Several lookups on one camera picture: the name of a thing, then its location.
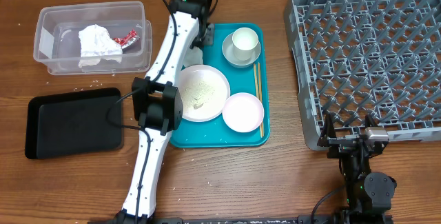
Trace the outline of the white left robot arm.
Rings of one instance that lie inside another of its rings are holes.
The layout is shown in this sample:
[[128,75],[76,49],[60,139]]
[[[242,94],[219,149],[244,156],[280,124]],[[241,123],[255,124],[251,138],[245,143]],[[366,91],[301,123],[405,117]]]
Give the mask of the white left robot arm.
[[218,0],[170,0],[165,2],[169,25],[154,65],[143,78],[135,78],[132,90],[139,148],[129,192],[111,223],[152,223],[156,189],[163,157],[172,132],[182,120],[183,103],[176,80],[185,55],[213,41],[208,19]]

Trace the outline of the red snack wrapper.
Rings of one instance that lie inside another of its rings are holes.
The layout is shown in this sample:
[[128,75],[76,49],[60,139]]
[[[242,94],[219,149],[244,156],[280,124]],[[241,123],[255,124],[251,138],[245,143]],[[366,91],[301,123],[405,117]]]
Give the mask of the red snack wrapper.
[[124,50],[131,45],[135,44],[140,39],[138,33],[135,30],[131,30],[125,37],[123,38],[112,38],[117,44],[121,46],[121,49]]

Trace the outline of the white napkin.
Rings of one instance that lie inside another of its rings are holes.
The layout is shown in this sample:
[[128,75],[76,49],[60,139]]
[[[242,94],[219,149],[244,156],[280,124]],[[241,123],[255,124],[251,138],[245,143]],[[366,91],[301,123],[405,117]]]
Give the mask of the white napkin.
[[183,66],[188,68],[193,65],[203,64],[203,51],[199,47],[189,48],[183,59]]
[[122,62],[122,47],[115,42],[106,28],[97,24],[79,31],[81,59],[79,67],[98,65],[102,59]]

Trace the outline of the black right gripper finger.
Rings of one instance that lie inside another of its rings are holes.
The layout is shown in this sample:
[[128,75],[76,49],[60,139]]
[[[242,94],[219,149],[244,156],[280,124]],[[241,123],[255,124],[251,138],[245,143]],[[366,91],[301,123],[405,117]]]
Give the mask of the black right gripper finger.
[[378,124],[375,122],[375,120],[373,119],[373,117],[370,114],[367,114],[365,116],[365,127],[366,128],[378,127]]
[[332,119],[332,114],[329,112],[325,113],[325,120],[323,129],[320,133],[317,146],[319,147],[329,147],[333,145],[336,140],[336,132],[334,129],[334,122]]

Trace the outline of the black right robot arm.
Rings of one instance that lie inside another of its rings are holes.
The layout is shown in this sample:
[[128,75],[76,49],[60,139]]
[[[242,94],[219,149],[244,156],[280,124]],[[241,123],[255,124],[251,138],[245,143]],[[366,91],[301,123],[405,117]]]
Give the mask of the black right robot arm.
[[[373,172],[369,160],[382,154],[389,144],[387,131],[378,126],[370,115],[365,116],[365,132],[351,138],[338,138],[330,113],[326,113],[323,130],[317,145],[327,147],[327,157],[339,161],[344,184],[322,197],[311,211],[312,223],[392,223],[385,212],[397,187],[396,180],[382,172]],[[338,208],[326,220],[318,220],[316,211],[329,197],[345,190],[346,207]]]

